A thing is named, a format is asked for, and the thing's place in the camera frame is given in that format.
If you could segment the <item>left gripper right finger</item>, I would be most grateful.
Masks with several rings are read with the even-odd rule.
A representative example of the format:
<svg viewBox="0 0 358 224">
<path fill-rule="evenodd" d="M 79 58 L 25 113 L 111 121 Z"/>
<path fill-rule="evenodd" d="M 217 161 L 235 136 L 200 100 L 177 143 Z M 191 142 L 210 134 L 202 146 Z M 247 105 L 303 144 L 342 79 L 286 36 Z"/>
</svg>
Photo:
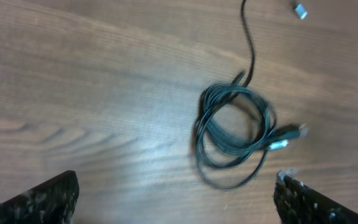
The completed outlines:
<svg viewBox="0 0 358 224">
<path fill-rule="evenodd" d="M 358 224 L 358 213 L 296 180 L 295 173 L 277 173 L 273 201 L 283 224 Z"/>
</svg>

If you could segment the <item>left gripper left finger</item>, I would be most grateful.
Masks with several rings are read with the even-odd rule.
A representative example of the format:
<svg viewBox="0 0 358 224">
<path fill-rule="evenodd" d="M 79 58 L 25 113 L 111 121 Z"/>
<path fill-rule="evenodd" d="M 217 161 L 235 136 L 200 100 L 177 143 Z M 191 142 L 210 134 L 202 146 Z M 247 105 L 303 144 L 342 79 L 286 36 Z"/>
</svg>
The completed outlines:
<svg viewBox="0 0 358 224">
<path fill-rule="evenodd" d="M 0 224 L 73 223 L 79 193 L 76 172 L 67 170 L 0 203 Z"/>
</svg>

